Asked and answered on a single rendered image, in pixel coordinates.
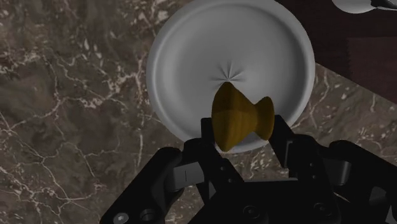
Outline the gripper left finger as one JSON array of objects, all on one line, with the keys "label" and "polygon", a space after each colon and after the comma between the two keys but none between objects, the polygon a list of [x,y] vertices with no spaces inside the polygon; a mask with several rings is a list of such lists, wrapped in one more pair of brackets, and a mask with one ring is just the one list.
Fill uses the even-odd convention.
[{"label": "gripper left finger", "polygon": [[99,224],[165,224],[165,216],[187,186],[197,186],[203,208],[188,224],[244,224],[244,205],[234,194],[243,182],[215,148],[212,120],[201,120],[201,137],[182,150],[159,149]]}]

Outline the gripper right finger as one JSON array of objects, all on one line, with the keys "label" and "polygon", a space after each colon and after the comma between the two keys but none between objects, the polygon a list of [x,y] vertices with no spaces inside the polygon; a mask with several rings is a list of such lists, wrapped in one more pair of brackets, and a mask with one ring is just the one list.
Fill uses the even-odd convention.
[{"label": "gripper right finger", "polygon": [[323,146],[280,115],[269,143],[300,185],[304,224],[397,224],[397,165],[350,141]]}]

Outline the yellow wooden hourglass-shaped piece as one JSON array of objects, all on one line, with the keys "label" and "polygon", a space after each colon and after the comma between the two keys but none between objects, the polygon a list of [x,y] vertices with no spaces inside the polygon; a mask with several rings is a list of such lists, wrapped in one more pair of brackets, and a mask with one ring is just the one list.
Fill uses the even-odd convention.
[{"label": "yellow wooden hourglass-shaped piece", "polygon": [[221,151],[230,151],[254,132],[269,140],[275,123],[272,99],[266,96],[253,104],[230,82],[223,83],[214,96],[211,110],[214,141]]}]

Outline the dark red robot stand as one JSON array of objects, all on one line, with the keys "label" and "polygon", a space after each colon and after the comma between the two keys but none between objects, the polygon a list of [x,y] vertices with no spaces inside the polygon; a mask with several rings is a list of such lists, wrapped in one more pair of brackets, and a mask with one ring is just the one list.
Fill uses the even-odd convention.
[{"label": "dark red robot stand", "polygon": [[397,104],[397,0],[276,0],[301,22],[318,64]]}]

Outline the white round plate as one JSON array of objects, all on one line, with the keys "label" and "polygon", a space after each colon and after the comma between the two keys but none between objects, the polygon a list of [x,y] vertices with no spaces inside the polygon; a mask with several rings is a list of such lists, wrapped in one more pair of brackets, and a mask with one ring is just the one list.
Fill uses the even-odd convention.
[{"label": "white round plate", "polygon": [[314,80],[310,39],[275,0],[192,0],[161,28],[146,65],[151,106],[182,141],[200,137],[200,121],[224,82],[252,103],[270,97],[292,125]]}]

